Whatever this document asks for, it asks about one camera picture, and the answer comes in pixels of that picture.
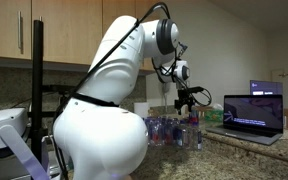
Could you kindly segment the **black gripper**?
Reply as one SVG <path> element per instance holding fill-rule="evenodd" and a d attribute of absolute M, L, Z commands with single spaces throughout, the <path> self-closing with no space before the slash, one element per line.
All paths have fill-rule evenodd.
<path fill-rule="evenodd" d="M 188 112 L 194 108 L 194 97 L 189 89 L 181 89 L 177 91 L 178 98 L 175 100 L 175 109 L 178 115 L 181 115 L 181 107 L 188 106 Z"/>

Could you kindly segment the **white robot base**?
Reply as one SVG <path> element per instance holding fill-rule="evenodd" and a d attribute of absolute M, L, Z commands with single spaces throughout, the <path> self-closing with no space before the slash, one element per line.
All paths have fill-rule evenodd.
<path fill-rule="evenodd" d="M 25 108 L 0 110 L 0 158 L 15 155 L 34 180 L 50 180 L 46 168 L 26 144 L 28 120 Z"/>

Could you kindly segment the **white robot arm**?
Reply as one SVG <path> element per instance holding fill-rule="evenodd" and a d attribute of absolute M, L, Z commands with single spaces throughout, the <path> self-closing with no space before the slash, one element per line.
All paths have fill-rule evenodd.
<path fill-rule="evenodd" d="M 90 76 L 72 94 L 53 126 L 58 147 L 72 158 L 73 180 L 123 180 L 143 161 L 148 130 L 139 115 L 120 107 L 134 89 L 141 63 L 150 58 L 164 82 L 186 80 L 186 62 L 168 73 L 179 30 L 170 19 L 141 23 L 118 17 L 106 31 Z"/>

